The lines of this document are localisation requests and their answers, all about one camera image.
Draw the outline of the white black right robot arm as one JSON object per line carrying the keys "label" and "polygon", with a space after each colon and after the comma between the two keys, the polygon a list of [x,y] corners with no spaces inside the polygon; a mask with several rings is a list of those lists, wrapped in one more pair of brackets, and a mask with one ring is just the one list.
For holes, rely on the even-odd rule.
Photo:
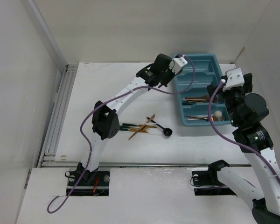
{"label": "white black right robot arm", "polygon": [[236,127],[232,133],[234,140],[219,132],[208,111],[211,127],[221,138],[240,147],[261,188],[239,176],[224,160],[208,166],[208,181],[231,189],[249,207],[256,223],[280,224],[280,168],[271,137],[261,124],[269,110],[265,99],[252,92],[252,74],[244,75],[241,69],[229,70],[218,86],[211,84],[207,90],[211,101],[217,95],[224,101],[231,125]]}

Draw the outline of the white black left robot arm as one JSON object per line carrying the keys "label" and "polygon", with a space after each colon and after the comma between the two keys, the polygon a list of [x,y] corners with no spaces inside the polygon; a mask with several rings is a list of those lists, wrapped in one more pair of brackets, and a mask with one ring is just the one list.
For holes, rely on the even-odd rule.
{"label": "white black left robot arm", "polygon": [[87,137],[82,133],[90,149],[76,169],[78,178],[84,185],[94,182],[100,155],[108,140],[119,132],[120,114],[142,94],[167,86],[177,74],[182,72],[187,63],[182,56],[171,58],[159,54],[153,63],[138,71],[135,78],[121,92],[112,99],[105,102],[98,101],[95,104],[93,111],[82,122],[85,124],[88,119],[91,119],[92,123],[91,136]]}

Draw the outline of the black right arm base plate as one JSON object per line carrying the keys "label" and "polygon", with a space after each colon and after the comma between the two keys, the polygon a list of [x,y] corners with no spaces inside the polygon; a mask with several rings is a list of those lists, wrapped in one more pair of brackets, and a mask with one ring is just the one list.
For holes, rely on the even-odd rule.
{"label": "black right arm base plate", "polygon": [[195,196],[236,196],[226,185],[212,179],[207,170],[194,170],[190,179]]}

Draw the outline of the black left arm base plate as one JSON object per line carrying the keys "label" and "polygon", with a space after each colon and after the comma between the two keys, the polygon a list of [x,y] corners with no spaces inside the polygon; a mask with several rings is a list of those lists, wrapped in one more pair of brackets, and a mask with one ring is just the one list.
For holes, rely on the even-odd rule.
{"label": "black left arm base plate", "polygon": [[[99,170],[90,182],[81,179],[70,196],[109,196],[110,174],[110,170]],[[66,195],[68,195],[78,180],[78,173],[66,171],[64,175],[68,178],[66,188]]]}

